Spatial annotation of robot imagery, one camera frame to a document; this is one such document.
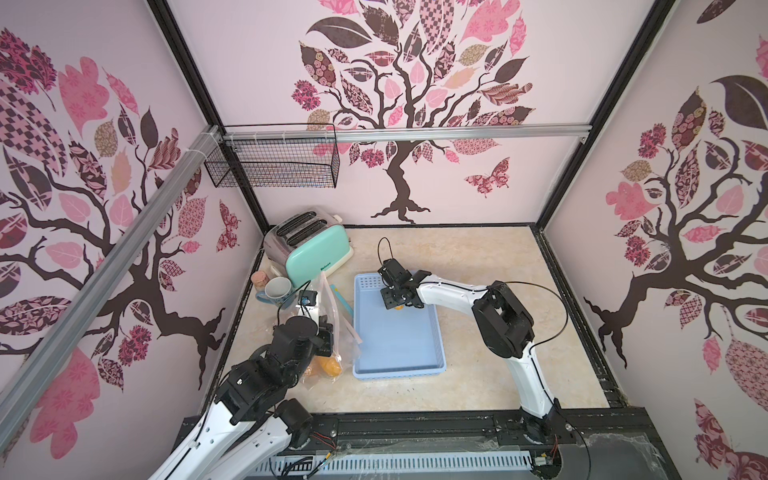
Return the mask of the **light blue perforated plastic basket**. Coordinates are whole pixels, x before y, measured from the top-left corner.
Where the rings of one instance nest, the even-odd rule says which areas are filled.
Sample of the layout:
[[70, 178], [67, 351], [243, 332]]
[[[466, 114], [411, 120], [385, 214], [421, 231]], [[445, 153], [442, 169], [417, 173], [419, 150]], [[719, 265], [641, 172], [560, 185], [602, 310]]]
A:
[[376, 273], [354, 280], [354, 328], [362, 339], [353, 366], [359, 380], [438, 375], [446, 357], [435, 306], [385, 308]]

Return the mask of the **clear blue zipper bag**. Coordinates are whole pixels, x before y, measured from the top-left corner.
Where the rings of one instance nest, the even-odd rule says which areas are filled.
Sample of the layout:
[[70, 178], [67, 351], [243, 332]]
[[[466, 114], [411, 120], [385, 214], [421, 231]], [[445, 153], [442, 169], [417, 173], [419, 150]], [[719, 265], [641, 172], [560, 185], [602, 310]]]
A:
[[326, 290], [321, 290], [319, 287], [311, 287], [309, 282], [305, 282], [295, 289], [294, 297], [288, 306], [285, 308], [277, 307], [276, 320], [278, 323], [280, 323], [282, 320], [287, 320], [292, 315], [299, 315], [297, 308], [297, 296], [301, 289], [315, 290], [318, 292], [320, 317], [322, 315], [330, 316], [329, 310], [331, 309], [331, 303], [333, 303], [338, 310], [338, 316], [340, 319], [346, 321], [349, 325], [354, 323], [353, 310], [351, 306], [334, 285], [331, 285]]

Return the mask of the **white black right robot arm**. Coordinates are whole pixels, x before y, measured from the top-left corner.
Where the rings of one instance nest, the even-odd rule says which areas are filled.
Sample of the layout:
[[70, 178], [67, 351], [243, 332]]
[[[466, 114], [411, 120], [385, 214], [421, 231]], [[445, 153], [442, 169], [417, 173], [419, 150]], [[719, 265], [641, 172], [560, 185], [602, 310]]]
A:
[[463, 284], [425, 270], [412, 273], [394, 258], [385, 260], [378, 274], [384, 283], [381, 296], [388, 310], [436, 305], [472, 317], [485, 346], [504, 359], [510, 369], [520, 398], [524, 436], [538, 444], [555, 440], [565, 420], [540, 368], [534, 319], [506, 282]]

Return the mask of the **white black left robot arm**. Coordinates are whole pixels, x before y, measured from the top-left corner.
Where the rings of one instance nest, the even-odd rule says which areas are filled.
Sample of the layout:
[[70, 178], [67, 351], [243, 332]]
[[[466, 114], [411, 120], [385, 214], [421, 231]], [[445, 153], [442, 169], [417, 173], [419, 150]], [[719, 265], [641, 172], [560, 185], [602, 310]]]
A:
[[325, 315], [297, 315], [276, 326], [272, 341], [231, 368], [212, 403], [153, 479], [244, 479], [255, 467], [305, 446], [312, 415], [287, 399], [311, 361], [333, 352]]

